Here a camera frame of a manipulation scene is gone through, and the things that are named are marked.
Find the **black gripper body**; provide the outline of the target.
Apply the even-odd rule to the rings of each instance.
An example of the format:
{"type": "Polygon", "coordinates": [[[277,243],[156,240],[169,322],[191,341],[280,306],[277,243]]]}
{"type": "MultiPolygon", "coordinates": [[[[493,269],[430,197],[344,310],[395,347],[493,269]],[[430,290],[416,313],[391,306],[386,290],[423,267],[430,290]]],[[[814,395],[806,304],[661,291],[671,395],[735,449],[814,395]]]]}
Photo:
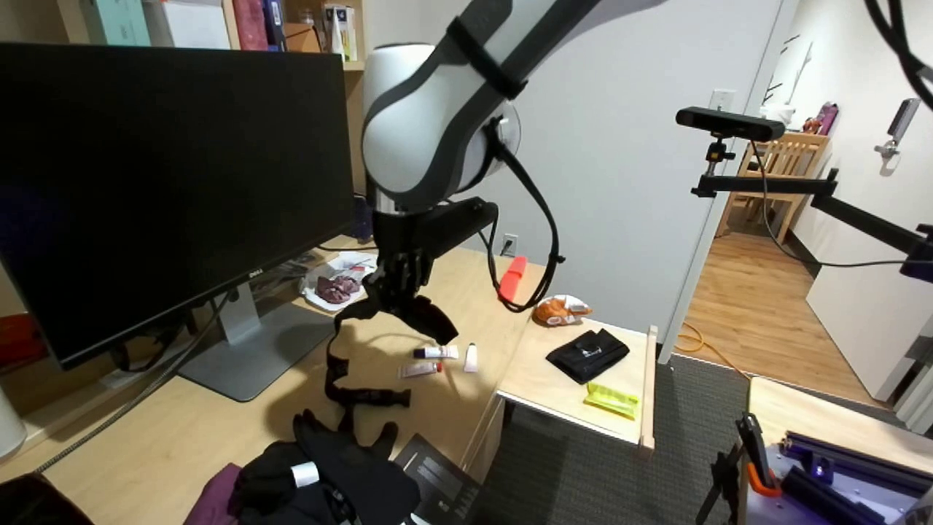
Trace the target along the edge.
{"type": "Polygon", "coordinates": [[[430,262],[499,218],[499,207],[483,199],[439,204],[424,214],[373,217],[378,248],[368,287],[376,291],[416,291],[427,283],[430,262]]]}

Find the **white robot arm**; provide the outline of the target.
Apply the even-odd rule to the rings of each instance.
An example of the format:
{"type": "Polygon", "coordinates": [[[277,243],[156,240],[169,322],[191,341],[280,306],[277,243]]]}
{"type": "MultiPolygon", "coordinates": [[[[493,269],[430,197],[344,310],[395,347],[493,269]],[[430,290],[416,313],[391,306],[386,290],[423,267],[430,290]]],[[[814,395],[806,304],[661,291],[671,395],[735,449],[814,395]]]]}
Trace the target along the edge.
{"type": "Polygon", "coordinates": [[[362,156],[391,211],[376,214],[378,278],[414,294],[430,262],[486,229],[499,207],[458,201],[489,169],[493,113],[567,39],[661,0],[468,0],[430,52],[373,96],[362,156]]]}

